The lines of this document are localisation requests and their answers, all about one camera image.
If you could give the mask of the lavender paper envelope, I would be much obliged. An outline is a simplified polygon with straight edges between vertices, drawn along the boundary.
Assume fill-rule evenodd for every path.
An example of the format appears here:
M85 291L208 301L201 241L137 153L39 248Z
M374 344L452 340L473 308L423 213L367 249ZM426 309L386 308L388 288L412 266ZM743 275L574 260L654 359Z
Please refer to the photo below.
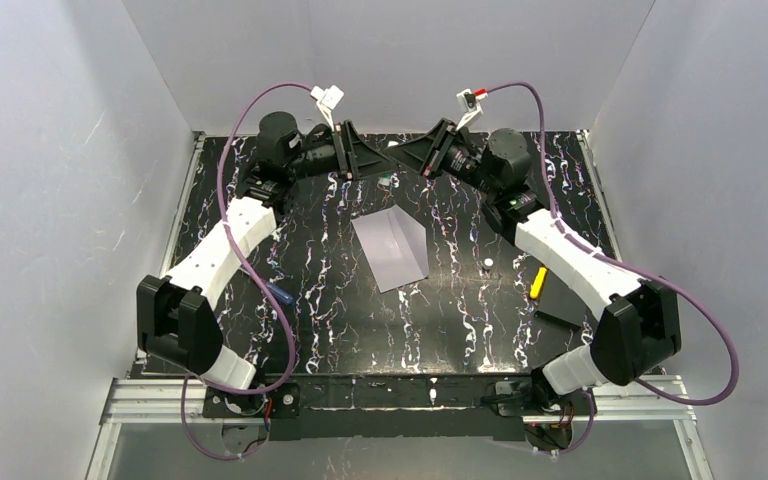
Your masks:
M380 293L426 279L426 228L399 206L351 220Z

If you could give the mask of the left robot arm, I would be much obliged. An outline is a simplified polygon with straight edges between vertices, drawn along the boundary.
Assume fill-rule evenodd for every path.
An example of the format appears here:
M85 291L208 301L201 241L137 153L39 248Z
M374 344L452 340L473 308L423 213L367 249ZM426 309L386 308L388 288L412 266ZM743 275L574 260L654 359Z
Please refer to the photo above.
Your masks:
M234 195L219 203L224 212L217 224L164 276L147 275L138 284L138 348L232 394L263 394L286 382L282 375L253 387L254 365L224 343L215 315L219 297L289 213L298 181L329 174L355 181L393 167L349 121L318 124L304 134L287 112L263 117Z

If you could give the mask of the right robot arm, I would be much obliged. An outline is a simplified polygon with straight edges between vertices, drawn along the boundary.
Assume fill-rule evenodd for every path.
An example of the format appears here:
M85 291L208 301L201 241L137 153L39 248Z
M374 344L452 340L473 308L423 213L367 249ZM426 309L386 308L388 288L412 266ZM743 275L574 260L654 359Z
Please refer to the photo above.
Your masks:
M613 265L552 214L550 192L533 171L536 151L524 134L498 129L479 148L443 119L384 154L427 179L447 173L482 192L481 211L491 229L539 260L597 320L589 344L533 369L526 388L533 402L549 406L586 387L628 385L680 351L676 294Z

